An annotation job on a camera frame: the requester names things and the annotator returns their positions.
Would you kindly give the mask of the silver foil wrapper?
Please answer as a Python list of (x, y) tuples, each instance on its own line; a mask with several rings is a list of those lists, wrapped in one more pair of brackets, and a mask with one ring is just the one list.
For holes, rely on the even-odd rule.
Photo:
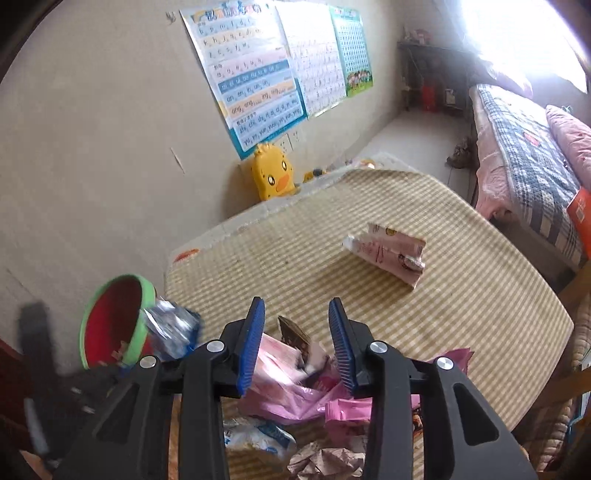
[(181, 359), (199, 345), (202, 319), (197, 312), (157, 298), (153, 305), (141, 309), (140, 317), (155, 356), (163, 362)]

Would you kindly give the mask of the blue white snack bag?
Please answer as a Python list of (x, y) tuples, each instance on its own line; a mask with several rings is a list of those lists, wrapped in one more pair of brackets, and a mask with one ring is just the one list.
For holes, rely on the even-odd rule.
[(276, 462), (286, 462), (297, 451), (294, 436), (269, 420), (236, 417), (222, 425), (228, 451), (254, 452)]

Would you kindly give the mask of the brown paper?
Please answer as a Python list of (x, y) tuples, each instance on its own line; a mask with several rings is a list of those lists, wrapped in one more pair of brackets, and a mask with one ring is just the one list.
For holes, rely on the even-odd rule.
[(298, 450), (287, 464), (290, 479), (361, 479), (366, 453), (328, 447), (314, 441)]

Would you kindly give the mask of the pink foil wrapper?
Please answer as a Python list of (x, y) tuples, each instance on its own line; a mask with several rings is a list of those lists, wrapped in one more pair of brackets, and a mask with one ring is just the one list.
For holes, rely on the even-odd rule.
[(323, 419), (329, 436), (342, 440), (346, 427), (370, 422), (372, 400), (353, 399), (335, 359), (320, 343), (305, 346), (308, 358), (301, 349), (263, 335), (252, 384), (238, 401), (238, 410), (280, 425)]

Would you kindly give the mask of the dark brown snack box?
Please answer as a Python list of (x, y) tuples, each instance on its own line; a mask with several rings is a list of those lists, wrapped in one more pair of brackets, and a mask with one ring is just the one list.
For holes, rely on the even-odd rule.
[(307, 362), (308, 354), (310, 354), (310, 338), (308, 335), (304, 333), (304, 330), (297, 323), (287, 317), (279, 315), (277, 316), (277, 322), (279, 322), (281, 341), (300, 351), (301, 359)]

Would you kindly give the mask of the white pink paper bag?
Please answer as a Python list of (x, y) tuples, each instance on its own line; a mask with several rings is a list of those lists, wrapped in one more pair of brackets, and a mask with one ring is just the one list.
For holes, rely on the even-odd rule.
[(369, 223), (366, 232), (346, 236), (342, 246), (412, 289), (417, 287), (425, 272), (422, 255), (426, 241), (390, 227)]

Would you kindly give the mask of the red green-rimmed trash bin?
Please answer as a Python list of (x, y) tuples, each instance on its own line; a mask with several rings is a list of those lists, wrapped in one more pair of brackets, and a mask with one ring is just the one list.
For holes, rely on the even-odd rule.
[(124, 274), (103, 284), (82, 317), (78, 335), (82, 367), (129, 367), (150, 354), (142, 311), (153, 306), (155, 300), (155, 287), (140, 275)]

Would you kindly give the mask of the wooden chair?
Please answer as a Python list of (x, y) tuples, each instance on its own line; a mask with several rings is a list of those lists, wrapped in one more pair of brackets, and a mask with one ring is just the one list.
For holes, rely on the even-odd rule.
[(590, 293), (580, 301), (574, 316), (574, 330), (557, 369), (542, 392), (534, 413), (530, 439), (525, 442), (537, 472), (545, 472), (565, 452), (567, 430), (575, 418), (576, 401), (582, 388), (590, 385), (583, 375), (583, 360), (590, 353)]

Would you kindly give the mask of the yellow checked tablecloth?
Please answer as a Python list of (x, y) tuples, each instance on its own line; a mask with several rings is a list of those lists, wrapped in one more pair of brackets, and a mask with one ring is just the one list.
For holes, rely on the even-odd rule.
[[(416, 287), (342, 246), (370, 223), (421, 238), (426, 270)], [(566, 348), (573, 323), (521, 252), (437, 179), (356, 169), (311, 195), (169, 267), (168, 299), (204, 318), (204, 338), (266, 302), (266, 330), (285, 316), (332, 344), (328, 306), (403, 354), (430, 360), (457, 348), (473, 356), (469, 377), (508, 427), (537, 399)]]

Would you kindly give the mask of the orange box on bed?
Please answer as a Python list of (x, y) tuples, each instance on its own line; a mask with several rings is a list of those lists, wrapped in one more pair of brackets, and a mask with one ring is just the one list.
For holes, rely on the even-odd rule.
[(591, 257), (591, 193), (581, 187), (567, 207), (587, 258)]

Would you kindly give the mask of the bed with plaid blanket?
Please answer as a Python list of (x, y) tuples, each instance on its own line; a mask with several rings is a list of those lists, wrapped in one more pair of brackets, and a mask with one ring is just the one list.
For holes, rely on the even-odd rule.
[(479, 167), (476, 210), (529, 229), (568, 267), (587, 260), (567, 206), (580, 183), (551, 133), (546, 109), (496, 85), (470, 88)]

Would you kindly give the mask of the shoes on floor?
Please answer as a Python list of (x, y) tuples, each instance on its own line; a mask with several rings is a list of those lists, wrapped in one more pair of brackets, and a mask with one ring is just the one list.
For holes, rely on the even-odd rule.
[(454, 152), (446, 159), (446, 164), (454, 169), (470, 168), (474, 162), (474, 145), (470, 138), (466, 137), (455, 146)]

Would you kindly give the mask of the yellow duck potty seat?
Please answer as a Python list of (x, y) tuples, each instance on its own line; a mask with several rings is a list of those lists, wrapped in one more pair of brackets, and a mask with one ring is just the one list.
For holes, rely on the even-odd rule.
[(260, 201), (297, 194), (301, 185), (294, 182), (294, 167), (287, 155), (274, 144), (260, 143), (250, 162), (250, 174)]

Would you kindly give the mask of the pink quilt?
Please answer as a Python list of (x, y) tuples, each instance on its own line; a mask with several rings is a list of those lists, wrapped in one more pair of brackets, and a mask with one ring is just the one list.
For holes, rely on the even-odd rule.
[(555, 141), (580, 184), (586, 190), (590, 190), (590, 127), (570, 113), (553, 105), (546, 107), (546, 118)]

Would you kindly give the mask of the red container on floor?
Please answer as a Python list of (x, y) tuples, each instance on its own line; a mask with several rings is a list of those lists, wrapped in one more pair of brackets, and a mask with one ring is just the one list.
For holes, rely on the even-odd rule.
[(425, 84), (421, 88), (422, 109), (427, 112), (437, 112), (437, 90), (433, 85)]

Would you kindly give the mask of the dark metal shelf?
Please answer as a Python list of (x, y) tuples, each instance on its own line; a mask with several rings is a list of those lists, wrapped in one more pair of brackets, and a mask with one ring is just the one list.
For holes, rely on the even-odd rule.
[(470, 52), (411, 41), (400, 41), (404, 108), (422, 109), (421, 88), (433, 85), (437, 90), (438, 111), (451, 116), (466, 116), (474, 55)]

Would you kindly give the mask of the green number wall poster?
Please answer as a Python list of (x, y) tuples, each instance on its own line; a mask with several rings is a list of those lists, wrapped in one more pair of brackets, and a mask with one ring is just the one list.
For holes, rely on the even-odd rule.
[(372, 87), (374, 81), (363, 21), (355, 9), (331, 6), (329, 12), (341, 58), (346, 96), (353, 97)]

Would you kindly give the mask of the blue pinyin wall poster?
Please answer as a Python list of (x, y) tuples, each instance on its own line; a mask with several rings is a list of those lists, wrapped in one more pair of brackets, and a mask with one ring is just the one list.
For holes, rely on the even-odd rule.
[(272, 2), (224, 1), (180, 16), (240, 158), (307, 117)]

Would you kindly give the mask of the white chart wall poster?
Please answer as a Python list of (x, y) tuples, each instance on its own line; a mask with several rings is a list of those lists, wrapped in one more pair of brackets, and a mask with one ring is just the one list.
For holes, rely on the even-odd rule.
[(346, 97), (329, 6), (311, 1), (281, 1), (276, 8), (307, 115), (321, 115)]

